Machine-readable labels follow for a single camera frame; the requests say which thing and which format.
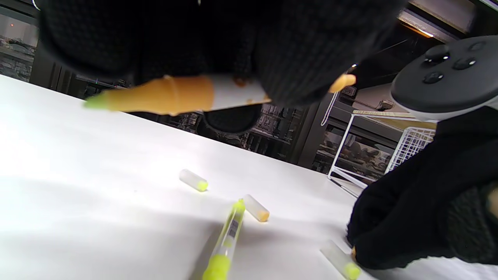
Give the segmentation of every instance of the highlighter label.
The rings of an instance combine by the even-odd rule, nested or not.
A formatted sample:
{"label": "highlighter label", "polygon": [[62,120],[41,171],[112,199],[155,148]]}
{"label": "highlighter label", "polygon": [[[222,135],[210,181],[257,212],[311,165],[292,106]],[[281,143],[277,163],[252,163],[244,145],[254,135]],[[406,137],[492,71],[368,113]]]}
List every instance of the highlighter label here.
{"label": "highlighter label", "polygon": [[234,83],[241,88],[252,83],[252,81],[250,79],[247,79],[247,78],[233,77],[232,79],[233,79]]}
{"label": "highlighter label", "polygon": [[239,228],[239,222],[233,220],[230,228],[228,229],[228,235],[235,238],[235,235],[237,235],[237,228]]}
{"label": "highlighter label", "polygon": [[214,87],[214,100],[211,110],[226,109],[270,101],[258,80],[226,75],[208,76]]}

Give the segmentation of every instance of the white wire rack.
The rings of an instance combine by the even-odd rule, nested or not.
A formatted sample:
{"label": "white wire rack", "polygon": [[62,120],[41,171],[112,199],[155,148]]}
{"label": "white wire rack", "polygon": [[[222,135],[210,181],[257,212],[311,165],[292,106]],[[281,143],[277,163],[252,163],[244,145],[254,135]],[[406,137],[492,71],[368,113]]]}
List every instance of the white wire rack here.
{"label": "white wire rack", "polygon": [[391,160],[385,169],[385,172],[395,169],[407,159],[414,156],[416,153],[425,148],[425,146],[432,142],[436,130],[424,129],[416,127],[408,127],[403,131],[401,139],[398,142]]}
{"label": "white wire rack", "polygon": [[[360,188],[366,188],[367,184],[361,181],[361,179],[368,180],[368,181],[375,181],[372,178],[357,174],[355,172],[352,172],[350,170],[346,170],[344,168],[338,167],[336,164],[338,160],[340,160],[340,152],[342,151],[347,135],[349,134],[349,131],[351,129],[351,126],[353,124],[353,120],[355,117],[361,117],[361,118],[366,118],[369,120],[372,120],[374,122],[378,122],[380,124],[383,124],[387,127],[391,127],[393,129],[397,129],[400,132],[403,131],[402,137],[400,141],[398,142],[397,148],[394,151],[393,157],[391,158],[388,167],[386,168],[386,173],[391,171],[392,169],[396,168],[398,165],[400,165],[403,161],[407,160],[414,154],[416,154],[418,151],[423,149],[425,145],[427,145],[429,142],[432,141],[432,137],[434,136],[435,130],[434,129],[427,129],[427,128],[422,128],[422,127],[414,127],[414,126],[404,126],[403,128],[399,127],[399,125],[396,125],[396,123],[399,124],[399,121],[408,121],[411,123],[421,123],[421,121],[417,120],[414,116],[412,116],[409,113],[391,113],[391,112],[370,112],[370,111],[353,111],[351,114],[351,119],[348,123],[348,126],[346,127],[346,130],[344,132],[344,136],[341,140],[341,143],[339,144],[339,147],[337,149],[337,154],[334,157],[334,160],[332,162],[332,166],[330,168],[330,171],[328,173],[328,178],[332,179],[332,173],[336,173],[340,177],[348,180],[349,182],[359,186]],[[435,122],[434,121],[428,121],[427,123],[432,123],[432,126],[435,127]]]}

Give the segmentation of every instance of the window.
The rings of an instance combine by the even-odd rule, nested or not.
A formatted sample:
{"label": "window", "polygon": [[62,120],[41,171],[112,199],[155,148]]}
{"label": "window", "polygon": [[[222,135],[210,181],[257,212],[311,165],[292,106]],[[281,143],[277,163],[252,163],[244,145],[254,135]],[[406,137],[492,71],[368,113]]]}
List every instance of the window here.
{"label": "window", "polygon": [[37,43],[36,26],[0,14],[0,74],[29,82]]}

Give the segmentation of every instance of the gloved hand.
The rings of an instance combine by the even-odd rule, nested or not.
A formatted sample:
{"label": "gloved hand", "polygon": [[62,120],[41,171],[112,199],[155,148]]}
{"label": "gloved hand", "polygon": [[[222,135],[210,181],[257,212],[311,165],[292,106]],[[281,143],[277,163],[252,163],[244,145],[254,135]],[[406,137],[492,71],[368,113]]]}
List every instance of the gloved hand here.
{"label": "gloved hand", "polygon": [[[76,72],[131,76],[256,76],[277,105],[317,102],[352,64],[374,51],[407,0],[44,0],[40,41]],[[209,125],[242,132],[260,105],[207,113]]]}

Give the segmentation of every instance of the yellow highlighter tip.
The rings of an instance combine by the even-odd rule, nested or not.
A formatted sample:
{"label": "yellow highlighter tip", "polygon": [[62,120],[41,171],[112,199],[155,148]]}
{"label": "yellow highlighter tip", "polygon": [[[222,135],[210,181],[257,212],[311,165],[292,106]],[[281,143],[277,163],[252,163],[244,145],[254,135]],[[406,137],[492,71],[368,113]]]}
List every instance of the yellow highlighter tip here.
{"label": "yellow highlighter tip", "polygon": [[85,100],[83,107],[88,109],[107,109],[108,103],[107,98],[104,94],[99,94],[95,96],[90,96]]}

